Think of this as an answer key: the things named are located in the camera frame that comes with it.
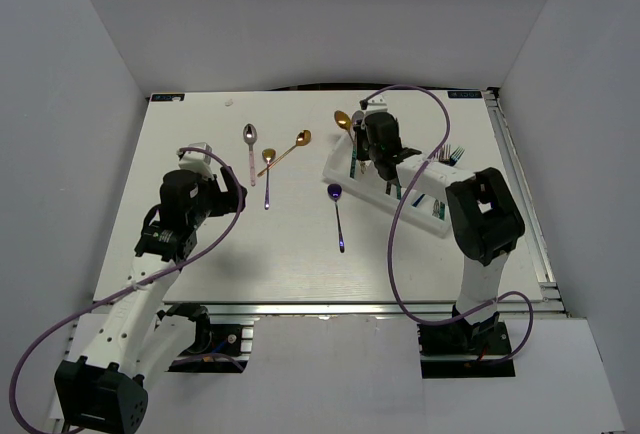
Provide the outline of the silver fork green patterned handle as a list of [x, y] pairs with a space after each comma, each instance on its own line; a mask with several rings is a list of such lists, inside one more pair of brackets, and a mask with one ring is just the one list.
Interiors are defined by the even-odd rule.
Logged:
[[434, 157], [440, 163], [448, 164], [450, 159], [451, 146], [449, 144], [444, 144], [437, 152], [437, 155]]

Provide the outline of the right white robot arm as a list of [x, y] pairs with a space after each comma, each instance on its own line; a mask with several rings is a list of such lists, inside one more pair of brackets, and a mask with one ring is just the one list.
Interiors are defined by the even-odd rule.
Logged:
[[373, 163], [379, 176], [406, 192], [417, 190], [444, 203], [455, 242], [464, 255], [460, 293], [453, 306], [453, 344], [472, 353], [497, 324], [496, 301], [509, 254], [525, 224], [500, 170], [471, 172], [405, 147], [399, 122], [386, 111], [354, 125], [357, 157]]

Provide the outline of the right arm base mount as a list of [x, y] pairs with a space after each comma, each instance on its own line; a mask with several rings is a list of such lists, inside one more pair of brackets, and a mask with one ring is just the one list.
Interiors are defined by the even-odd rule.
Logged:
[[511, 354], [506, 324], [468, 341], [459, 324], [418, 325], [420, 365], [423, 379], [514, 378], [514, 362], [495, 361]]

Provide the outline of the ornate gold spoon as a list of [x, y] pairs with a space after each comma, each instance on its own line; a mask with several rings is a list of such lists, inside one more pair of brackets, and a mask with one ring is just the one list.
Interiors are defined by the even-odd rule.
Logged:
[[351, 118], [343, 111], [336, 110], [334, 112], [334, 121], [336, 125], [348, 134], [349, 139], [353, 145], [356, 145], [356, 141], [352, 133]]

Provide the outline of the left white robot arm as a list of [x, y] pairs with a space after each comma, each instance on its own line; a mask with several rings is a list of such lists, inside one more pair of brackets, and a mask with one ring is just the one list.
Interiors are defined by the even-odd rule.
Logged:
[[204, 164], [164, 175], [160, 202], [147, 213], [134, 248], [129, 293], [113, 302], [96, 336], [76, 361], [63, 361], [54, 383], [64, 419], [103, 433], [134, 433], [146, 414], [157, 377], [181, 354], [200, 355], [213, 331], [203, 306], [161, 308], [180, 263], [209, 217], [237, 211], [246, 198], [231, 168], [213, 174]]

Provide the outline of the dark blue purple spoon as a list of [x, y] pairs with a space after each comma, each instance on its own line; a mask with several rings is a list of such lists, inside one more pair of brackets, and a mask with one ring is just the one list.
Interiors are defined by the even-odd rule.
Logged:
[[329, 197], [331, 198], [331, 200], [334, 203], [335, 214], [336, 214], [336, 223], [337, 223], [337, 232], [338, 232], [339, 251], [341, 253], [344, 253], [345, 252], [345, 242], [344, 242], [344, 236], [343, 236], [340, 213], [339, 213], [339, 206], [338, 206], [338, 201], [339, 201], [339, 199], [341, 198], [341, 195], [342, 195], [342, 187], [337, 183], [331, 183], [331, 184], [329, 184], [327, 186], [327, 193], [328, 193]]

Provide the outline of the gold bowl purple handle spoon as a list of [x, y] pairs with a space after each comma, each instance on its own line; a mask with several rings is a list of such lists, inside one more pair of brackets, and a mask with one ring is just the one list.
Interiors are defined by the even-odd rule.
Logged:
[[264, 174], [266, 176], [265, 181], [265, 196], [264, 196], [264, 209], [269, 210], [271, 206], [270, 202], [270, 169], [272, 162], [276, 158], [276, 151], [273, 148], [266, 148], [262, 151], [262, 158], [266, 164]]

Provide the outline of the silver spoon green patterned handle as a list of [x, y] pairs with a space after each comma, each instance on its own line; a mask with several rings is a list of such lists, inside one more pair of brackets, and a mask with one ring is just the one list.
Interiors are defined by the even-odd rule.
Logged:
[[351, 125], [349, 128], [349, 136], [353, 144], [351, 164], [350, 164], [350, 177], [352, 179], [356, 177], [356, 166], [359, 166], [360, 172], [362, 174], [364, 174], [366, 171], [366, 163], [357, 158], [358, 145], [356, 141], [356, 128], [358, 127], [359, 123], [363, 120], [363, 118], [364, 118], [364, 113], [360, 110], [357, 110], [354, 112], [354, 114], [351, 116], [351, 119], [350, 119]]

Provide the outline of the blue metallic fork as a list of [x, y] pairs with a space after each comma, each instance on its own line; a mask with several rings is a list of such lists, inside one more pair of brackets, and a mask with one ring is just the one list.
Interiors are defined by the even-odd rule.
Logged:
[[[465, 149], [462, 146], [458, 146], [455, 149], [451, 147], [449, 163], [444, 165], [448, 165], [450, 167], [455, 166], [460, 161], [461, 157], [464, 155], [464, 152], [465, 152]], [[437, 160], [435, 160], [434, 157], [431, 159], [431, 163], [430, 163], [431, 166], [435, 165], [436, 163], [440, 163]]]

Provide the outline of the silver spoon pink handle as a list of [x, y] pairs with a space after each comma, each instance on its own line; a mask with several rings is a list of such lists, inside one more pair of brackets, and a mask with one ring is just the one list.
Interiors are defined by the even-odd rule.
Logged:
[[253, 124], [248, 123], [244, 126], [243, 139], [248, 146], [250, 184], [254, 187], [256, 185], [254, 145], [257, 141], [257, 131]]

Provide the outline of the long gold spoon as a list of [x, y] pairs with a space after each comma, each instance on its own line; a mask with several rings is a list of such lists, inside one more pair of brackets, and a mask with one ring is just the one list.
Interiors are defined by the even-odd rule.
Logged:
[[272, 160], [270, 162], [269, 166], [265, 167], [262, 171], [260, 171], [257, 174], [257, 176], [258, 177], [263, 176], [270, 168], [274, 167], [278, 162], [280, 162], [282, 159], [284, 159], [294, 149], [296, 149], [297, 147], [303, 147], [303, 146], [308, 145], [311, 142], [311, 140], [312, 140], [312, 134], [311, 134], [310, 130], [303, 130], [303, 131], [299, 132], [297, 137], [296, 137], [295, 144], [292, 147], [290, 147], [289, 149], [287, 149], [279, 157], [277, 157], [276, 159]]

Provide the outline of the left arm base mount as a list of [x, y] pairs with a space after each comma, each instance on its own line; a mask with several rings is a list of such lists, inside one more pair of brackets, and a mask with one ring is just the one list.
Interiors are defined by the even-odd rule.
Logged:
[[248, 351], [242, 347], [246, 326], [214, 323], [206, 307], [193, 303], [175, 304], [156, 314], [149, 353], [172, 353], [162, 362], [171, 373], [242, 373]]

